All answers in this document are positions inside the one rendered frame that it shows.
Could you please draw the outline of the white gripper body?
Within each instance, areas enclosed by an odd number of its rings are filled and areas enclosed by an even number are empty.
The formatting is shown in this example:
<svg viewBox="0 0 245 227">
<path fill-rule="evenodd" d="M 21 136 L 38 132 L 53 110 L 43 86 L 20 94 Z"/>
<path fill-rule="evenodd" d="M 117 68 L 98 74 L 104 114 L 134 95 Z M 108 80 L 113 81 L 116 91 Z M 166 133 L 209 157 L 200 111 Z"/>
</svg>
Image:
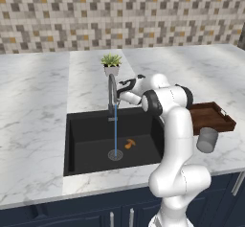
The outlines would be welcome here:
<svg viewBox="0 0 245 227">
<path fill-rule="evenodd" d="M 120 99 L 133 105 L 139 105 L 142 98 L 134 93 L 125 91 L 120 94 Z"/>
</svg>

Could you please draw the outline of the silver sink faucet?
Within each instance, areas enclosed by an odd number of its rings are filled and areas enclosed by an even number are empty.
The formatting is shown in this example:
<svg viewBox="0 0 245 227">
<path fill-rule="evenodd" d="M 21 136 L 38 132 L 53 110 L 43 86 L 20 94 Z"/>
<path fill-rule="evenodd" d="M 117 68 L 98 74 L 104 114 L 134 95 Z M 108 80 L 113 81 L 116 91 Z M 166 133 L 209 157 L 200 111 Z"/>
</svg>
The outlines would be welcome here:
<svg viewBox="0 0 245 227">
<path fill-rule="evenodd" d="M 118 120 L 117 118 L 117 104 L 118 104 L 118 97 L 117 97 L 117 85 L 116 80 L 113 74 L 110 74 L 108 77 L 108 112 L 109 122 L 116 122 Z"/>
</svg>

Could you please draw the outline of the orange produce item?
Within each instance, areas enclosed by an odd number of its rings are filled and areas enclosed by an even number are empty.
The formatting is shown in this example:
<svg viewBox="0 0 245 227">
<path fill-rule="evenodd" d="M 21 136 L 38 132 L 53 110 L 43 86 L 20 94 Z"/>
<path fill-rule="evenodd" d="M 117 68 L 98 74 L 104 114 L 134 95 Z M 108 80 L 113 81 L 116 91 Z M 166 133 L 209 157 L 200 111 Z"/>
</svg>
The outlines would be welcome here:
<svg viewBox="0 0 245 227">
<path fill-rule="evenodd" d="M 132 146 L 136 146 L 136 142 L 133 139 L 127 139 L 124 148 L 130 149 Z"/>
</svg>

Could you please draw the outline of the silver sink drain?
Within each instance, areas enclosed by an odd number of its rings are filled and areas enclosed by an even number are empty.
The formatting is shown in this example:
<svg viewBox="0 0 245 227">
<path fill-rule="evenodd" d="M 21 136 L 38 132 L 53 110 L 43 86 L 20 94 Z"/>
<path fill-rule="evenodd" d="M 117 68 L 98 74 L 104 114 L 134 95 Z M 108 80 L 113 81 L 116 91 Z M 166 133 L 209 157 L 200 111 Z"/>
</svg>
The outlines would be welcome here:
<svg viewBox="0 0 245 227">
<path fill-rule="evenodd" d="M 108 152 L 108 158 L 112 161 L 120 161 L 123 158 L 123 152 L 119 149 L 112 149 Z"/>
</svg>

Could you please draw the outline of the black sink basin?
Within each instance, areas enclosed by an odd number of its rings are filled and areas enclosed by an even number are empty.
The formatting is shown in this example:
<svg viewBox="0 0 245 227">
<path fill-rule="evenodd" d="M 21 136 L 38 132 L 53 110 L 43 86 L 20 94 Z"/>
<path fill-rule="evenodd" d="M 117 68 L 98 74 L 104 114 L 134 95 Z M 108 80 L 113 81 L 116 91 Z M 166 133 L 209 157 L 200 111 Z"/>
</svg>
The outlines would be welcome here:
<svg viewBox="0 0 245 227">
<path fill-rule="evenodd" d="M 164 125 L 160 118 L 144 113 L 140 107 L 117 111 L 117 149 L 120 161 L 108 158 L 114 149 L 114 122 L 106 110 L 73 113 L 67 116 L 64 174 L 66 176 L 124 169 L 159 163 L 164 153 Z M 124 148 L 127 139 L 136 146 Z"/>
</svg>

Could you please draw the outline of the brown wooden tray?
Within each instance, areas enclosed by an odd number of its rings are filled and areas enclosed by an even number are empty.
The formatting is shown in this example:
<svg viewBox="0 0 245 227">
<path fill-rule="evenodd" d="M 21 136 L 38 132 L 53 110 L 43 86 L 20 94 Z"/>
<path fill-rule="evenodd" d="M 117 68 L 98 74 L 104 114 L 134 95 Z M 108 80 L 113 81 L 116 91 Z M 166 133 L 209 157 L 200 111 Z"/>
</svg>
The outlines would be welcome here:
<svg viewBox="0 0 245 227">
<path fill-rule="evenodd" d="M 202 127 L 214 128 L 217 132 L 233 131 L 236 122 L 227 114 L 220 113 L 216 102 L 194 103 L 189 112 L 193 123 L 193 134 L 199 135 Z"/>
</svg>

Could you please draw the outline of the blue water stream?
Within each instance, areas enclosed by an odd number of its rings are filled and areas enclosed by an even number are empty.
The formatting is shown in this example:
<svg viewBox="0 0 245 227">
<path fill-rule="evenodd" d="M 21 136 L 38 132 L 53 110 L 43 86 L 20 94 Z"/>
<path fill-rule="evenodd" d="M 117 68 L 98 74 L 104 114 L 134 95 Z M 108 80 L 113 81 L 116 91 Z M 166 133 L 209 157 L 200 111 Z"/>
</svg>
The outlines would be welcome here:
<svg viewBox="0 0 245 227">
<path fill-rule="evenodd" d="M 114 105 L 114 132 L 115 132 L 114 155 L 115 158 L 117 158 L 117 104 Z"/>
</svg>

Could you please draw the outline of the green plant in white pot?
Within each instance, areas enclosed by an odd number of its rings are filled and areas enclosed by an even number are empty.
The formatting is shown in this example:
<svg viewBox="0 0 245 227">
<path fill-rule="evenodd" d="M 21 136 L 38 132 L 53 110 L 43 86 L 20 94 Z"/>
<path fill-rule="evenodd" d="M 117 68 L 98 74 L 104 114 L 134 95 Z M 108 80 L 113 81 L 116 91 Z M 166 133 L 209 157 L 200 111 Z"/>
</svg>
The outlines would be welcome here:
<svg viewBox="0 0 245 227">
<path fill-rule="evenodd" d="M 119 74 L 119 69 L 121 63 L 121 57 L 119 55 L 112 55 L 109 53 L 108 55 L 104 55 L 101 59 L 101 64 L 103 65 L 103 69 L 106 76 L 113 74 L 117 76 Z"/>
</svg>

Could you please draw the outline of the grey cylindrical cup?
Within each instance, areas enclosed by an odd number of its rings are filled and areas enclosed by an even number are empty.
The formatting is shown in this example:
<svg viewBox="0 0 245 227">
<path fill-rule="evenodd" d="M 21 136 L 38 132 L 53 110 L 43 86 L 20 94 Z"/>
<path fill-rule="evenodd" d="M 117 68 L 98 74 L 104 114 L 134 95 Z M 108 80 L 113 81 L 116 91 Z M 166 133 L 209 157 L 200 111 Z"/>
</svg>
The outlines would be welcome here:
<svg viewBox="0 0 245 227">
<path fill-rule="evenodd" d="M 203 153 L 212 153 L 218 139 L 218 132 L 211 127 L 202 127 L 196 147 Z"/>
</svg>

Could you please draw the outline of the navy cupboard door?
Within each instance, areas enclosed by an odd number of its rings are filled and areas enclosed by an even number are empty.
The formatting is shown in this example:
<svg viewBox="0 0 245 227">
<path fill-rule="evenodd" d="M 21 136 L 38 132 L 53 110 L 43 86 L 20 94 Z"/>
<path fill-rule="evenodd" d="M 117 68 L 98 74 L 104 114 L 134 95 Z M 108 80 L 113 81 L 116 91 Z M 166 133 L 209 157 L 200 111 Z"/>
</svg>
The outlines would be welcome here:
<svg viewBox="0 0 245 227">
<path fill-rule="evenodd" d="M 0 227 L 121 227 L 120 208 L 102 195 L 0 210 Z"/>
<path fill-rule="evenodd" d="M 149 187 L 120 192 L 122 227 L 129 227 L 129 211 L 134 209 L 133 227 L 148 227 L 149 221 L 158 213 L 161 199 L 155 197 Z"/>
<path fill-rule="evenodd" d="M 211 185 L 188 206 L 194 227 L 245 227 L 245 179 L 236 192 L 238 177 L 239 172 L 212 176 Z"/>
</svg>

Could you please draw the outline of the dark appliance edge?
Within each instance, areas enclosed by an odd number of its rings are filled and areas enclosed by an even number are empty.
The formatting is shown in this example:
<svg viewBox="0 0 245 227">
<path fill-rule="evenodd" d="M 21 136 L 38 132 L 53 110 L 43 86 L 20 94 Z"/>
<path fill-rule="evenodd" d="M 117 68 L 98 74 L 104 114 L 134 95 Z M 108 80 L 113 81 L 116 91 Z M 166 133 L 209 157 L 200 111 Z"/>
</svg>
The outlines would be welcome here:
<svg viewBox="0 0 245 227">
<path fill-rule="evenodd" d="M 242 27 L 241 34 L 238 39 L 237 47 L 245 51 L 245 23 Z"/>
</svg>

